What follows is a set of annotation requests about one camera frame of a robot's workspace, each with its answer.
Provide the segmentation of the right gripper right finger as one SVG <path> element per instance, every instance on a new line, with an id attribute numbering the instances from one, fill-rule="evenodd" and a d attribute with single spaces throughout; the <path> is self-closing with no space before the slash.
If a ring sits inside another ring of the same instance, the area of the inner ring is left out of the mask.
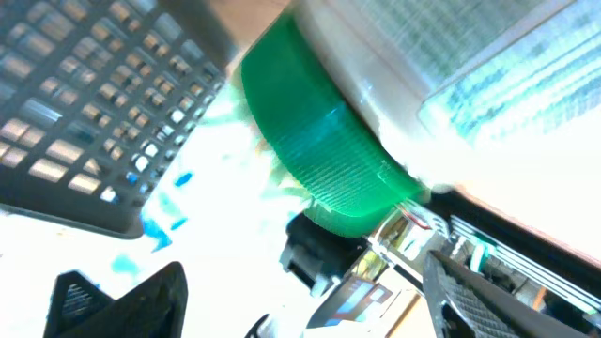
<path id="1" fill-rule="evenodd" d="M 534 311 L 438 251 L 426 255 L 423 290 L 439 338 L 586 337 L 580 331 Z"/>

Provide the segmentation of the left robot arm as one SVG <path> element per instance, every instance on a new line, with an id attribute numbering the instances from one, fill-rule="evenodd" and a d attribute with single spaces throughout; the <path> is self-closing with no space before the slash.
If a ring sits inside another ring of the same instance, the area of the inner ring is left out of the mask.
<path id="1" fill-rule="evenodd" d="M 364 238 L 344 238 L 315 224 L 303 213 L 286 226 L 287 240 L 280 256 L 285 272 L 292 272 L 313 298 L 341 281 L 367 249 Z"/>

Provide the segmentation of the green lid white jar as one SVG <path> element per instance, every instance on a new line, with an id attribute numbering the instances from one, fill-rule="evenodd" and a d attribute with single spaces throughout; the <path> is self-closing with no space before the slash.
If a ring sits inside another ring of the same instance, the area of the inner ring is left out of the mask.
<path id="1" fill-rule="evenodd" d="M 455 191 L 545 238 L 599 233 L 597 0 L 296 1 L 240 79 L 287 169 L 345 217 Z"/>

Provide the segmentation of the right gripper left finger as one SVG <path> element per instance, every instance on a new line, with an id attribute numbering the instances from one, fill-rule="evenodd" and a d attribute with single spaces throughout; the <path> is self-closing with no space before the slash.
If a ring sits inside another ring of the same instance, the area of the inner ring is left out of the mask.
<path id="1" fill-rule="evenodd" d="M 180 338 L 188 299 L 183 266 L 167 264 L 114 300 L 74 270 L 59 275 L 44 338 Z"/>

